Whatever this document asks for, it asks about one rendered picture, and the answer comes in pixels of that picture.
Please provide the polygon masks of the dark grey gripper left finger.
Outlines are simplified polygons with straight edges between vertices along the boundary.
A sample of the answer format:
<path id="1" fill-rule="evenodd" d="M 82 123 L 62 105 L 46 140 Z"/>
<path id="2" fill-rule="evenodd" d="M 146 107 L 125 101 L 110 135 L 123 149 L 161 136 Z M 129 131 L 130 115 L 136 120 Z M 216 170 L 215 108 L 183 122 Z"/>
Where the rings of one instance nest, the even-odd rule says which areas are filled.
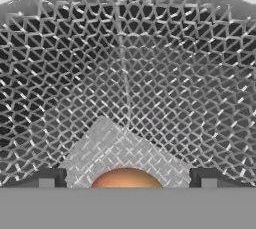
<path id="1" fill-rule="evenodd" d="M 54 180 L 54 187 L 58 188 L 66 188 L 67 182 L 67 171 L 63 168 L 45 168 L 41 169 L 32 175 L 28 176 L 26 179 L 10 183 L 9 186 L 11 188 L 16 187 L 33 187 L 34 182 L 39 182 L 40 179 L 53 179 Z"/>

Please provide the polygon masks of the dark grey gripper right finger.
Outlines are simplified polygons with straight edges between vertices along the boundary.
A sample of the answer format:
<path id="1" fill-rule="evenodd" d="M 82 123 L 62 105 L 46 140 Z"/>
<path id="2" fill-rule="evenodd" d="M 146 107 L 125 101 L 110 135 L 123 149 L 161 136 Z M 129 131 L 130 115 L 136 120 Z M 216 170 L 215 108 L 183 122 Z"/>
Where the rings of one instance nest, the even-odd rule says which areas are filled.
<path id="1" fill-rule="evenodd" d="M 191 179 L 189 183 L 190 188 L 240 188 L 247 186 L 246 183 L 228 178 L 215 168 L 192 168 L 189 171 L 189 176 Z"/>

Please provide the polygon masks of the orange peach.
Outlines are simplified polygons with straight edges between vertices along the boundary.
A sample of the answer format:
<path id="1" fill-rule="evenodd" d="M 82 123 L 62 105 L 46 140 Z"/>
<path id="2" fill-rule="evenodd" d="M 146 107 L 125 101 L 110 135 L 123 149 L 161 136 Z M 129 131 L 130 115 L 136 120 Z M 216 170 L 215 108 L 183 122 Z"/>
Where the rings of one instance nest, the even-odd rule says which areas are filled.
<path id="1" fill-rule="evenodd" d="M 135 168 L 118 168 L 100 175 L 93 188 L 148 188 L 162 187 L 160 182 L 145 171 Z"/>

